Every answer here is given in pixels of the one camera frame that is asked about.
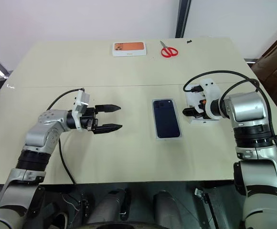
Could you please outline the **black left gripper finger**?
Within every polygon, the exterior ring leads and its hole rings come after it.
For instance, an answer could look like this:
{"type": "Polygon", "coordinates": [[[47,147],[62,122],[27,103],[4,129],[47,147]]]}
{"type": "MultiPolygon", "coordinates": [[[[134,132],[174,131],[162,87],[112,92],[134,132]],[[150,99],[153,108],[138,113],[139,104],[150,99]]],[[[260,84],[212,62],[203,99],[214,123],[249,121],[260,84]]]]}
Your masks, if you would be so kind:
{"type": "Polygon", "coordinates": [[[93,128],[94,134],[105,134],[110,133],[116,130],[119,130],[122,127],[122,125],[118,124],[103,124],[101,126],[95,126],[93,128]]]}
{"type": "Polygon", "coordinates": [[[114,104],[95,105],[95,111],[97,113],[99,113],[99,112],[110,113],[110,112],[115,112],[120,109],[121,109],[121,107],[114,105],[114,104]]]}

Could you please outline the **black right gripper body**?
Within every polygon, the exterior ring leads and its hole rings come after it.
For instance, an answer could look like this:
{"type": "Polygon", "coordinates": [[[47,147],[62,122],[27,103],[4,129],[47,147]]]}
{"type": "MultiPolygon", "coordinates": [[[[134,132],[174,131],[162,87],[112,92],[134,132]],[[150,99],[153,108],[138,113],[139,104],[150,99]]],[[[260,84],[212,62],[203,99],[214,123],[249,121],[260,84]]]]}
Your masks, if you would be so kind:
{"type": "Polygon", "coordinates": [[[206,99],[200,100],[198,106],[195,107],[196,114],[194,115],[195,118],[202,118],[202,119],[209,119],[208,115],[206,114],[206,99]]]}

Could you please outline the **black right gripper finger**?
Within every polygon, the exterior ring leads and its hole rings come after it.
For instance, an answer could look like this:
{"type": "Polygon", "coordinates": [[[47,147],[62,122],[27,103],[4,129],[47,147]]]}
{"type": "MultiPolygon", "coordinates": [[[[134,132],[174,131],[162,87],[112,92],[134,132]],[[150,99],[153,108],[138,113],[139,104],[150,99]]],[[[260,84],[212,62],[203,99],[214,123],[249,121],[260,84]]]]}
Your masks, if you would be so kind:
{"type": "Polygon", "coordinates": [[[194,107],[185,108],[182,113],[187,117],[196,117],[198,115],[198,112],[194,107]]]}

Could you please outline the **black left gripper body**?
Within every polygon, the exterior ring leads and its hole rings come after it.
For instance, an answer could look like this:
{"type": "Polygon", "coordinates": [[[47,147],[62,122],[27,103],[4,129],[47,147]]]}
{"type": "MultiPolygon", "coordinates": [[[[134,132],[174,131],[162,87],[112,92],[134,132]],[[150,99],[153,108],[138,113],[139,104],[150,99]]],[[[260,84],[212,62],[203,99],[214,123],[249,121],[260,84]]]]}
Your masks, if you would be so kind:
{"type": "Polygon", "coordinates": [[[81,127],[87,131],[96,132],[96,128],[98,127],[98,119],[96,115],[98,111],[93,108],[87,108],[85,113],[80,117],[81,127]]]}

